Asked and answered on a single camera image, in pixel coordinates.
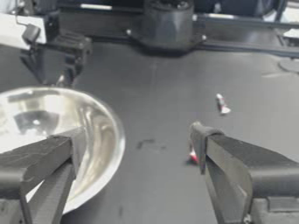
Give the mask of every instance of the black tabletop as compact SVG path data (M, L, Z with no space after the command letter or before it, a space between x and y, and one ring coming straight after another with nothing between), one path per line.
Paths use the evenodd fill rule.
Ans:
M3 47L0 53L0 90L36 85L19 52ZM126 45L95 44L77 89L117 111L126 155L106 189L62 223L217 224L205 178L186 164L190 125L201 120L299 161L299 80L279 68L281 60L203 51L163 58ZM219 114L217 93L233 109L227 116Z

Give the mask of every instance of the metal bowl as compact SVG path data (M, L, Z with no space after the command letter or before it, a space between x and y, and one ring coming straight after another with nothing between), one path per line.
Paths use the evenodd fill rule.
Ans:
M65 213L111 180L125 155L123 125L109 105L78 90L27 87L0 94L0 153L78 127L86 127L87 152Z

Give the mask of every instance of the small red object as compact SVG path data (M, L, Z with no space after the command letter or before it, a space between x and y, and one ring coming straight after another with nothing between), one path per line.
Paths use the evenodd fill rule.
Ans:
M191 157L191 161L198 165L201 163L201 160L198 158L195 150L191 150L190 157Z

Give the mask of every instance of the cable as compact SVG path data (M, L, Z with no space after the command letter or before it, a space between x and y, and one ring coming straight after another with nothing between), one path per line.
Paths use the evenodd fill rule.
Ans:
M18 20L18 16L19 16L19 12L20 12L20 9L19 9L19 0L15 0L15 22L19 24L19 25L23 25L27 27L28 24L23 24L19 22Z

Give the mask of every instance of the bowl rim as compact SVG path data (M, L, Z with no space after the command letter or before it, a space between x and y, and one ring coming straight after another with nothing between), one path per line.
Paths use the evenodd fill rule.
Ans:
M106 170L103 171L98 181L89 187L89 189L81 195L78 195L73 200L67 202L65 211L63 211L63 213L67 214L69 212L78 209L86 202L89 202L97 196L97 194L102 191L102 189L106 187L110 180L115 176L118 167L121 166L121 162L123 160L123 156L126 153L127 140L126 140L125 126L123 126L123 123L121 122L121 119L118 118L118 115L114 109L98 97L95 97L93 94L85 91L66 88L66 87L20 87L0 93L0 101L2 99L7 98L10 95L18 95L26 92L47 91L47 90L56 90L59 92L69 93L69 94L73 93L78 95L79 97L86 99L89 98L93 102L95 102L101 110L111 119L115 133L117 133L117 148L114 149L114 154L113 154L110 164Z

